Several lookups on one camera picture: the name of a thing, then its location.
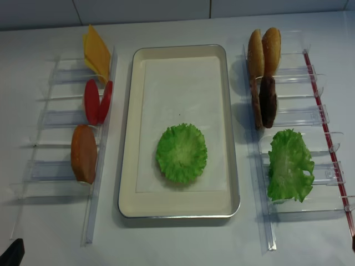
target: parchment paper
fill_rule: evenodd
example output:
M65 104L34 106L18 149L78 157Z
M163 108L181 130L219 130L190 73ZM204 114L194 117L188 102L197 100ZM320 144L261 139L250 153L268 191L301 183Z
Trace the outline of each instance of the parchment paper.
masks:
M217 57L146 61L137 192L227 189L219 64ZM177 186L167 181L155 159L163 132L181 123L191 123L200 129L207 146L204 173L188 186Z

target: white wall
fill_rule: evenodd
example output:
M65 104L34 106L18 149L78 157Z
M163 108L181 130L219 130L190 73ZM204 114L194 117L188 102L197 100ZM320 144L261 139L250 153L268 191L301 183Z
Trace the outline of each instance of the white wall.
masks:
M212 0L212 18L343 10L347 0Z
M80 25L72 0L0 0L0 30Z
M83 24L208 18L210 0L74 0Z

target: white tray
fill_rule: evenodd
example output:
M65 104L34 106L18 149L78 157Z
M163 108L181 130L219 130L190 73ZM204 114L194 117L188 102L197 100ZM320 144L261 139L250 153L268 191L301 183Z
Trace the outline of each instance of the white tray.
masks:
M193 124L207 165L186 187L168 183L155 160L163 132ZM219 45L144 48L133 57L118 206L126 217L232 216L240 204L226 53Z

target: red tomato slice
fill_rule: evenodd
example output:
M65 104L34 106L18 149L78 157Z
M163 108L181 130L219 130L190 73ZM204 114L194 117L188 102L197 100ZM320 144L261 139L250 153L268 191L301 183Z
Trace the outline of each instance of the red tomato slice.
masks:
M113 83L112 81L109 81L106 84L104 95L102 97L101 104L99 107L99 118L98 118L99 124L104 123L107 113L109 112L112 90L113 90Z
M100 106L100 96L99 96L98 87L96 86L96 82L93 79L90 79L85 86L83 103L84 103L84 110L88 122L91 125L94 126L97 125L99 106Z

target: lettuce leaf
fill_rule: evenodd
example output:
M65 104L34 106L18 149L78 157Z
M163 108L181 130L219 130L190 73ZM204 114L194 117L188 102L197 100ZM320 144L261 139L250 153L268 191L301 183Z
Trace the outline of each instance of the lettuce leaf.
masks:
M303 202L313 188L315 163L311 161L311 153L301 133L290 129L279 131L273 137L271 147L267 195L273 201L295 198L295 201Z
M168 180L187 184L202 175L206 166L205 137L192 124L168 127L160 138L155 158Z

